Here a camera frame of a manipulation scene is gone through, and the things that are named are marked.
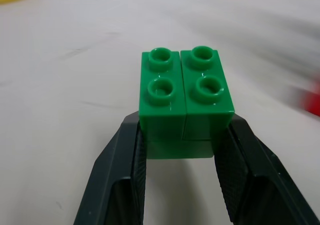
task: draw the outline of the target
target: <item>white table surface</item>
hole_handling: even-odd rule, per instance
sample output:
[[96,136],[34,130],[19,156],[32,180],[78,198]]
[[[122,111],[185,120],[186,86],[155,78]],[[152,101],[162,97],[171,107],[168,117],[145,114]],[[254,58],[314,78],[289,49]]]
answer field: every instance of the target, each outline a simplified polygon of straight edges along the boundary
[[[299,34],[264,14],[318,24],[319,1],[0,6],[0,224],[73,224],[95,159],[123,118],[138,110],[141,52],[198,45],[219,50],[236,112],[320,217],[320,121],[276,99],[286,96],[287,85],[308,83],[251,51],[268,41],[305,56],[317,41],[303,37],[301,44]],[[231,224],[214,160],[148,160],[144,224]]]

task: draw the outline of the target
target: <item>green plastic block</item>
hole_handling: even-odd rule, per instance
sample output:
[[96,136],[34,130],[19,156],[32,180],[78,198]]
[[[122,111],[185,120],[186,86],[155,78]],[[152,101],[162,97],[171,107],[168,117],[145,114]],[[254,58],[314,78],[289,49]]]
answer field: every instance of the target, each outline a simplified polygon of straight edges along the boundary
[[147,159],[204,159],[212,158],[218,144],[211,140],[148,141]]
[[181,66],[187,112],[183,139],[214,139],[235,113],[218,51],[206,46],[181,51]]
[[186,104],[178,51],[142,53],[139,120],[145,141],[183,138]]

